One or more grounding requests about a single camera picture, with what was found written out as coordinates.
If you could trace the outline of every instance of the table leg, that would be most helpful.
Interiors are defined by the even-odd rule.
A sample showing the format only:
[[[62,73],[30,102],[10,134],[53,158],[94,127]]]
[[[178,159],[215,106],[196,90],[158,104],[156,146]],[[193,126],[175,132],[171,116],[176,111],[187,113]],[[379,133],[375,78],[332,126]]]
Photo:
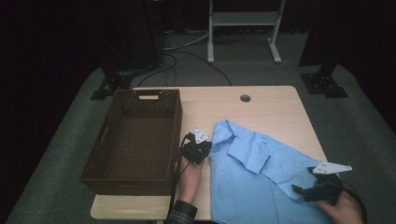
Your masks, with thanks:
[[[207,61],[213,63],[215,55],[213,52],[213,0],[209,3],[209,39],[207,41]]]
[[[274,32],[273,32],[273,36],[271,38],[267,38],[268,44],[270,46],[270,50],[273,54],[274,57],[274,61],[275,63],[281,63],[281,59],[279,56],[279,52],[277,51],[276,45],[275,45],[275,41],[276,41],[276,36],[277,36],[277,32],[279,30],[279,25],[280,22],[282,20],[282,15],[283,15],[283,9],[285,7],[286,4],[286,0],[282,0],[280,2],[280,6],[279,6],[279,10],[277,12],[277,17],[276,17],[276,23],[275,23],[275,27],[274,27]]]

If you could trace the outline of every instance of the black cable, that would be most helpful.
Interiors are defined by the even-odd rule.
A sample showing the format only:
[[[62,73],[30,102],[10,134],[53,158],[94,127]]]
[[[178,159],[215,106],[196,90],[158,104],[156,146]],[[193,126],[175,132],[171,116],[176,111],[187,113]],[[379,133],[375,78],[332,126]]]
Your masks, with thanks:
[[[165,36],[165,47],[168,49],[171,46],[171,40],[169,39],[168,35]]]
[[[207,33],[206,30],[202,30],[202,31],[196,31],[196,32],[191,32],[191,31],[180,31],[178,32],[179,34],[183,34],[183,35],[194,35],[194,36],[202,36],[202,33]]]
[[[227,81],[228,81],[228,83],[230,84],[230,86],[233,85],[233,83],[231,83],[231,81],[230,81],[230,79],[227,77],[227,75],[225,75],[221,70],[219,70],[217,67],[213,66],[211,63],[207,62],[205,59],[201,58],[200,56],[198,56],[198,55],[196,55],[196,54],[194,54],[194,53],[191,53],[191,52],[187,52],[187,51],[176,51],[176,52],[172,52],[172,54],[174,54],[174,53],[190,54],[190,55],[192,55],[192,56],[195,56],[195,57],[201,59],[201,61],[203,61],[204,63],[208,64],[209,66],[213,67],[213,68],[216,69],[218,72],[220,72],[220,73],[227,79]]]
[[[178,178],[181,177],[181,175],[183,174],[183,172],[187,169],[187,167],[189,167],[189,165],[191,164],[191,162],[189,161],[189,163],[187,163],[186,167],[184,167],[184,169],[180,172],[180,174],[178,175]]]
[[[127,74],[127,75],[121,75],[120,74],[120,77],[123,77],[125,79],[134,78],[134,77],[142,76],[142,75],[145,75],[145,74],[147,74],[149,72],[152,72],[154,69],[155,69],[155,67],[151,67],[151,68],[149,68],[147,70],[144,70],[142,72],[136,72],[136,73]]]
[[[164,52],[172,52],[172,51],[177,50],[177,49],[183,49],[183,48],[186,48],[186,47],[191,46],[191,45],[195,45],[195,44],[205,40],[208,36],[209,36],[209,32],[206,32],[205,35],[202,35],[201,37],[198,37],[198,38],[190,41],[187,44],[184,44],[184,45],[181,45],[181,46],[178,46],[178,47],[163,49],[163,51]]]
[[[184,142],[186,141],[187,137],[184,136],[183,140],[181,141],[179,150],[178,150],[178,158],[177,158],[177,168],[175,170],[175,178],[174,182],[172,185],[172,194],[171,194],[171,201],[169,202],[169,208],[168,208],[168,215],[166,216],[166,219],[169,218],[169,215],[171,214],[171,211],[173,209],[174,203],[175,203],[175,195],[176,195],[176,188],[177,188],[177,182],[178,178],[180,177],[179,172],[180,172],[180,165],[181,165],[181,159],[183,157],[182,153],[182,148],[184,147]]]
[[[174,73],[175,73],[175,78],[174,78],[174,87],[176,86],[176,80],[177,80],[177,72],[176,72],[176,70],[175,70],[175,67],[172,67],[172,70],[174,71]]]
[[[172,64],[172,66],[170,66],[169,68],[167,68],[167,69],[165,69],[165,70],[161,69],[161,67],[160,67],[161,71],[155,72],[155,73],[150,74],[150,75],[148,75],[147,77],[143,78],[143,80],[141,80],[141,81],[139,82],[139,84],[137,84],[136,87],[140,87],[140,85],[142,85],[142,83],[143,83],[144,81],[146,81],[147,79],[149,79],[150,77],[153,77],[153,76],[158,75],[158,74],[160,74],[160,73],[166,72],[166,71],[168,71],[168,70],[170,70],[170,69],[172,69],[172,68],[174,68],[174,67],[176,66],[176,64],[177,64],[177,59],[176,59],[176,57],[174,57],[174,56],[172,56],[172,55],[169,55],[169,54],[164,54],[164,55],[173,58],[173,59],[175,60],[174,64]]]
[[[355,188],[352,187],[352,185],[348,184],[346,181],[341,180],[341,182],[346,183],[349,187],[351,187],[352,189],[346,189],[344,186],[338,186],[330,181],[323,181],[326,184],[330,184],[334,187],[337,187],[341,190],[346,191],[352,198],[355,199],[355,201],[358,203],[359,208],[361,209],[361,219],[363,221],[363,223],[367,223],[367,209],[366,206],[364,205],[363,201],[361,200],[361,196],[359,195],[359,193],[355,190]]]
[[[223,35],[214,36],[213,42],[217,45],[226,46],[226,45],[231,45],[231,44],[238,43],[238,42],[241,42],[244,40],[244,36],[241,34],[237,34],[240,36],[240,38],[236,38],[235,37],[236,35],[230,35],[230,34],[228,34],[229,32],[226,32],[226,33],[227,34],[225,34],[225,37]]]
[[[167,87],[169,87],[169,84],[168,84],[168,73],[166,71],[163,71],[163,72],[165,73],[165,84],[166,84]]]

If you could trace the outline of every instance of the gray carpet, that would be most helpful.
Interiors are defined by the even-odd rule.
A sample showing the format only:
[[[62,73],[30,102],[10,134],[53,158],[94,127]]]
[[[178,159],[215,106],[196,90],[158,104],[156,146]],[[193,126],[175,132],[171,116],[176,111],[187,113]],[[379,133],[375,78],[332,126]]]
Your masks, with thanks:
[[[347,164],[352,172],[342,178],[361,194],[369,223],[396,223],[396,137],[382,120],[356,79],[338,66],[333,77],[348,98],[310,95],[299,74],[317,72],[317,66],[298,67],[306,34],[279,34],[276,41],[282,58],[274,64],[263,35],[243,35],[243,40],[215,45],[215,62],[235,86],[291,85],[299,93],[328,161]],[[167,44],[178,46],[197,35],[169,35]],[[205,42],[181,49],[205,59]],[[168,70],[145,80],[141,86],[225,86],[226,78],[190,54],[175,53],[175,71]],[[164,56],[166,69],[174,59]],[[43,159],[7,223],[121,223],[98,221],[90,216],[94,194],[78,182],[110,99],[90,101],[103,73],[94,71],[54,135]],[[146,76],[133,80],[135,87]],[[127,221],[147,223],[147,221]]]

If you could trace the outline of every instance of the white metal frame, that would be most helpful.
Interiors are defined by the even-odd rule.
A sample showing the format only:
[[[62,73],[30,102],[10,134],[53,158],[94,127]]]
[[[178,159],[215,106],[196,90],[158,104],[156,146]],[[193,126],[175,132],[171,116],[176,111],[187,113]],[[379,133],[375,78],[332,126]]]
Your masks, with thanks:
[[[275,63],[281,63],[275,41],[279,25],[282,20],[283,8],[286,0],[281,0],[278,11],[268,12],[214,12],[213,0],[209,0],[209,39],[207,42],[207,61],[213,63],[215,54],[213,49],[213,27],[214,26],[243,26],[243,25],[274,25],[271,38],[267,38],[268,45],[273,54]]]

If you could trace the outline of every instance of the hole in table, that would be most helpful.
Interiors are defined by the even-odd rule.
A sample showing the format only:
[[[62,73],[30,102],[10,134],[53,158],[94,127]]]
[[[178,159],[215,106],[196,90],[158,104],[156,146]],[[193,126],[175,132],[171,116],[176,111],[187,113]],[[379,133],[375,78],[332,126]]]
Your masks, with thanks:
[[[242,102],[247,103],[251,100],[251,97],[249,95],[241,95],[240,99]]]

